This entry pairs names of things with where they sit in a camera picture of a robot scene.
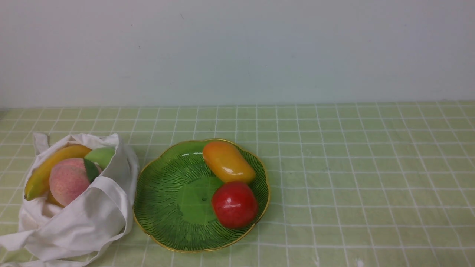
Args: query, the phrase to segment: grid pattern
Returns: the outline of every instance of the grid pattern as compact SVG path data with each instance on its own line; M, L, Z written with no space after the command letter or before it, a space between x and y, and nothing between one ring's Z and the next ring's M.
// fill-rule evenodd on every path
M134 226L91 266L475 267L474 126L475 102L0 110L0 235L17 229L32 132L51 143L118 133L142 166L174 143L218 137L266 165L272 199L258 227L229 248L182 254Z

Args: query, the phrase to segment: green leaf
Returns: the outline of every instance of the green leaf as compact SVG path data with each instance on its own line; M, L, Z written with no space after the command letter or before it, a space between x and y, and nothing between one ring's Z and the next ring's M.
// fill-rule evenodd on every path
M94 162L84 159L84 167L86 167L87 178L90 183L94 182L94 179L99 176L99 170Z

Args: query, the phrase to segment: gold plate rim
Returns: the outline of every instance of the gold plate rim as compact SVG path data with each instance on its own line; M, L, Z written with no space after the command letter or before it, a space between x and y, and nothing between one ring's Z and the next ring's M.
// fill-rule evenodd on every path
M264 174L266 175L266 185L267 185L267 188L268 188L268 191L269 191L269 194L268 194L268 197L267 197L267 203L266 203L266 206L264 207L264 211L262 211L262 214L261 216L259 216L259 218L257 218L257 220L251 225L251 227L244 233L242 234L238 239L232 241L231 243L229 244L226 244L224 246L221 246L221 247L218 247L218 248L208 248L208 249L201 249L201 250L179 250L179 249L174 249L174 248L171 248L171 247L168 247L164 244L162 244L161 242L159 242L158 240L156 240L152 235L150 235L143 227L142 225L140 225L140 223L137 221L137 217L135 216L135 207L134 205L132 206L132 211L133 211L133 220L135 221L135 223L140 227L140 229L148 236L150 237L153 241L155 241L155 243L157 243L158 245L160 245L161 247L163 248L166 248L168 250L171 250L171 251L174 251L174 252L181 252L181 253L200 253L200 252L207 252L207 251L216 251L216 250L219 250L219 249L222 249L222 248L227 248L233 244L236 244L237 242L239 242L241 239L243 239L246 235L249 234L249 232L251 232L252 229L254 229L254 227L256 226L256 224L262 219L263 215L266 213L267 211L267 208L269 208L269 204L270 204L270 194L271 194L271 190L270 190L270 183L269 183L269 176L267 174L267 169L266 169L266 166L264 165L264 163L252 152L248 151L248 150L245 150L243 149L240 145L230 141L230 140L226 140L226 139L221 139L221 138L210 138L210 139L204 139L204 140L186 140L186 141L182 141L182 142L178 142L172 146L170 146L169 148L167 148L167 150L165 150L158 158L154 159L153 161L147 163L147 165L145 165L142 170L140 171L139 173L139 176L137 177L137 182L138 180L140 179L141 175L142 175L142 172L150 165L152 164L153 162L159 160L168 150L170 150L171 148L177 146L177 145L180 145L180 144L183 144L183 143L190 143L190 142L207 142L207 141L224 141L224 142L228 142L230 144L233 144L237 147L239 147L242 151L245 151L251 155L253 155L258 161L259 163L261 163L262 167L264 168ZM134 195L134 201L135 201L135 198L137 197L137 191L135 191L135 195Z

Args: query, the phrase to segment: green apple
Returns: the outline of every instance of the green apple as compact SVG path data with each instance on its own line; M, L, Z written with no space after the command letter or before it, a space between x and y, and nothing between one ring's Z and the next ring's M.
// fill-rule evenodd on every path
M84 158L94 163L97 163L97 165L101 167L101 170L104 170L109 165L114 155L114 147L100 147L93 149Z

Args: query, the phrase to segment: fake fruit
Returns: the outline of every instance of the fake fruit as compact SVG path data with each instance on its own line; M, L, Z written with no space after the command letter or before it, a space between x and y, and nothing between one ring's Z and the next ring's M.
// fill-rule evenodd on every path
M56 205L60 208L64 208L64 206L59 204L59 202L55 199L55 197L53 197L53 195L51 194L51 191L48 192L48 197L46 198L46 202Z
M241 181L223 184L214 193L211 205L218 221L230 229L245 227L252 222L258 211L254 193Z
M89 152L84 158L97 163L102 170L105 170L114 155L114 147L100 147Z
M224 183L251 183L256 172L231 143L212 141L203 148L203 158L209 169Z
M97 164L87 159L72 158L61 161L51 170L51 195L59 204L67 206L86 191L101 172Z
M60 161L70 158L84 158L91 149L83 145L72 145L59 149L36 168L25 185L25 199L33 200L49 190L51 169Z

